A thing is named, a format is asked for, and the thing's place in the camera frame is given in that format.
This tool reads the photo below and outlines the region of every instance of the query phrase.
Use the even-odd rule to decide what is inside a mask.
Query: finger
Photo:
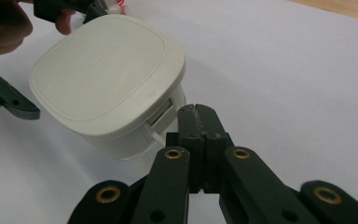
[[[56,28],[63,35],[71,34],[71,15],[60,14],[56,20]]]
[[[21,44],[22,44],[22,41],[19,41],[18,43],[13,44],[13,45],[10,45],[10,46],[0,47],[0,55],[1,55],[1,54],[9,53],[9,52],[15,50],[15,49],[18,48]]]
[[[0,4],[0,47],[15,45],[32,31],[31,22],[16,2]]]

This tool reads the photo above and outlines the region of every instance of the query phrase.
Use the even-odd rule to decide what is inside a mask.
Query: white backdrop
[[[33,64],[63,36],[34,32],[0,56],[0,75],[34,101],[37,121],[0,109],[0,224],[66,223],[86,191],[147,174],[143,157],[114,161],[33,97]],[[358,200],[358,20],[283,0],[128,0],[131,15],[175,36],[186,53],[187,101],[214,108],[237,146],[253,149],[288,186],[322,179]],[[81,17],[75,16],[78,27]],[[188,223],[224,223],[216,196],[190,198]]]

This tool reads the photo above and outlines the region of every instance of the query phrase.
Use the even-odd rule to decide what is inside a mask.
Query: container lid
[[[107,15],[81,26],[34,66],[30,86],[75,132],[111,139],[142,125],[185,72],[181,45],[153,26]]]

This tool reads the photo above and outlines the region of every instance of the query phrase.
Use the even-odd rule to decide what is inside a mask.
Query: white plastic box
[[[122,15],[83,25],[34,66],[30,86],[59,122],[127,159],[177,131],[185,55],[174,38]]]

